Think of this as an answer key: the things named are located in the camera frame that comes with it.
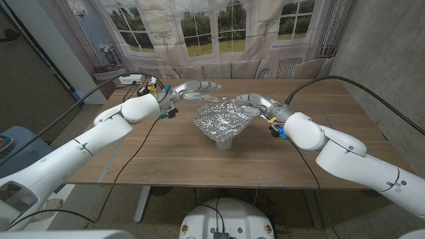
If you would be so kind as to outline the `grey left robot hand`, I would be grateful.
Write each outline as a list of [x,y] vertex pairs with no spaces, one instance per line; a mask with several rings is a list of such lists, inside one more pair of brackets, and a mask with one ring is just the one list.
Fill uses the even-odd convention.
[[200,82],[191,80],[184,82],[158,95],[160,110],[170,110],[180,100],[206,100],[218,102],[219,98],[211,95],[211,91],[220,90],[222,86],[216,82]]

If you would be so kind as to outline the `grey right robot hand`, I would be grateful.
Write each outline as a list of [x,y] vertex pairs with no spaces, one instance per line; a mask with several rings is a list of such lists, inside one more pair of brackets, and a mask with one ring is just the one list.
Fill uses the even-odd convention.
[[233,109],[235,113],[251,118],[266,116],[269,119],[275,118],[276,121],[284,123],[294,114],[287,105],[256,93],[237,96],[231,99],[231,102],[236,104],[236,108]]

